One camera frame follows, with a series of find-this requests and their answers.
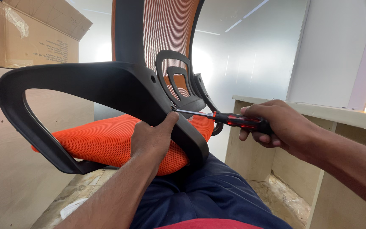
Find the office chair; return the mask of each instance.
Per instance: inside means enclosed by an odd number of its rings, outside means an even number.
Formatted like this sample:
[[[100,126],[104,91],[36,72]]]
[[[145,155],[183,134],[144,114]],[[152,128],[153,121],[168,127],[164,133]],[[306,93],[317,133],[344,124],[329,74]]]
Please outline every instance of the office chair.
[[[0,107],[10,123],[57,169],[86,174],[130,159],[130,137],[139,120],[157,126],[172,108],[214,112],[201,74],[194,74],[191,48],[204,0],[114,0],[113,62],[29,66],[0,79]],[[126,113],[55,133],[38,120],[25,90],[50,89]],[[207,140],[222,123],[179,114],[158,175],[200,168]]]

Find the screwdriver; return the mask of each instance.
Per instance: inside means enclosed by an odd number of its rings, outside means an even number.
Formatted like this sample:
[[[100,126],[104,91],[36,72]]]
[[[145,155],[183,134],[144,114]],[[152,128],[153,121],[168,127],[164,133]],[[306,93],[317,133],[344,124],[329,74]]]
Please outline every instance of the screwdriver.
[[[215,123],[224,123],[229,126],[237,126],[248,131],[256,130],[260,133],[267,135],[273,134],[269,122],[264,118],[249,118],[247,116],[240,114],[238,115],[233,113],[221,113],[219,111],[206,114],[188,110],[179,110],[179,109],[172,109],[172,110],[185,114],[204,116],[207,117],[208,119],[212,119]]]

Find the red shirt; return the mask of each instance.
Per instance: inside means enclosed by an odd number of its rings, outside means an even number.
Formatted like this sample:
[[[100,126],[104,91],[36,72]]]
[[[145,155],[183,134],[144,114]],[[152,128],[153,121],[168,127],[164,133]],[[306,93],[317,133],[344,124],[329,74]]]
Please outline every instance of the red shirt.
[[[262,229],[261,227],[252,226],[235,220],[226,219],[193,219],[178,222],[168,226],[161,226],[157,229]]]

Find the cardboard box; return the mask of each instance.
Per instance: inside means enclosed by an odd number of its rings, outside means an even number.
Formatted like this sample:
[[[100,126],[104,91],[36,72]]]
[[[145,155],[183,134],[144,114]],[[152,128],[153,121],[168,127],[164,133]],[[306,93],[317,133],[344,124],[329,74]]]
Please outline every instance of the cardboard box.
[[[91,25],[65,0],[0,2],[0,67],[77,63]]]

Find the wooden desk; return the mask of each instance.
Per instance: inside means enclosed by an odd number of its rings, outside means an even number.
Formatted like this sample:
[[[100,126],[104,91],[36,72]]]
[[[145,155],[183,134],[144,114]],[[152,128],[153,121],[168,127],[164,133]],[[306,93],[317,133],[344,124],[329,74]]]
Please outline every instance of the wooden desk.
[[[234,95],[234,113],[268,99]],[[318,126],[366,145],[366,113],[307,103],[287,102]],[[268,181],[271,171],[312,205],[307,229],[366,228],[366,202],[323,170],[286,151],[266,149],[249,138],[238,139],[232,127],[225,162],[245,179]]]
[[[30,89],[26,98],[50,132],[94,120],[94,103],[73,95]],[[0,228],[30,228],[73,177],[35,153],[0,108]]]

